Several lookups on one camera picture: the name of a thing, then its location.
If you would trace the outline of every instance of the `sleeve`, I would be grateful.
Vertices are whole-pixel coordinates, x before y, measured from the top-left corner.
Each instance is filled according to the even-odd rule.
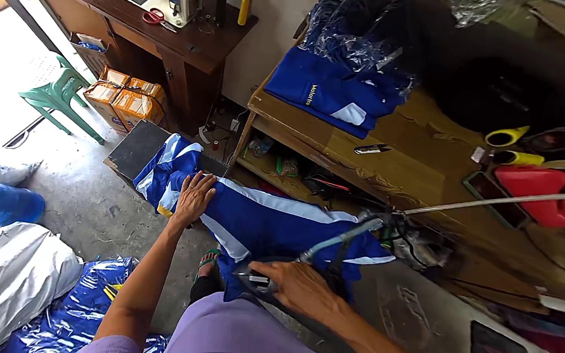
[[[90,342],[78,353],[141,353],[141,349],[130,337],[115,335]]]

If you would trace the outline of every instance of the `wooden table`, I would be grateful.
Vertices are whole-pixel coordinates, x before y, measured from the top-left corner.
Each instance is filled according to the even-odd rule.
[[[214,16],[215,0],[205,0],[196,20],[173,33],[145,23],[144,9],[127,0],[41,2],[67,36],[83,33],[116,47],[114,69],[163,85],[176,110],[174,123],[191,136],[220,95],[226,57],[258,21],[250,16],[239,26],[239,9],[228,4],[223,27],[200,21],[207,14]]]
[[[302,186],[276,182],[267,167],[243,157],[257,130],[398,209],[475,200],[461,182],[479,168],[470,157],[476,147],[485,146],[482,136],[452,122],[422,89],[359,140],[267,93],[270,77],[248,103],[252,112],[231,165],[246,166],[289,195],[311,202]],[[357,146],[381,143],[392,150],[353,152]],[[456,244],[456,261],[444,268],[441,278],[452,293],[540,313],[547,310],[536,287],[565,299],[565,229],[533,222],[522,230],[507,229],[483,207],[423,213],[414,219],[445,230]]]

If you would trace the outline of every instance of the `purple shirt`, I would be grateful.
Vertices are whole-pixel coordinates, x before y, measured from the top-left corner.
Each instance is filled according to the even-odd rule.
[[[92,342],[80,353],[138,353],[125,336]],[[269,311],[244,299],[224,302],[224,293],[206,296],[186,309],[166,353],[310,353]]]

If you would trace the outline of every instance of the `foot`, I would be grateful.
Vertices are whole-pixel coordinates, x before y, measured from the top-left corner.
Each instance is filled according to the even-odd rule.
[[[207,261],[208,259],[217,260],[217,255],[213,254],[213,253],[208,253],[208,254],[202,256],[202,258],[200,259],[200,262]],[[198,277],[208,277],[208,275],[210,275],[210,273],[213,271],[214,264],[215,263],[211,261],[207,264],[202,265],[202,267],[200,267],[200,269],[198,270]]]

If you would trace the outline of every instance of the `green plastic chair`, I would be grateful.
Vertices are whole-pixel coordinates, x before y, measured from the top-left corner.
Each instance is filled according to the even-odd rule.
[[[67,135],[71,135],[71,131],[54,119],[45,108],[60,110],[99,144],[104,144],[104,139],[71,109],[71,98],[82,107],[88,107],[77,94],[81,88],[90,85],[88,81],[75,71],[67,59],[56,53],[36,58],[32,61],[32,67],[35,70],[28,75],[31,77],[29,86],[32,88],[19,92],[19,95]]]

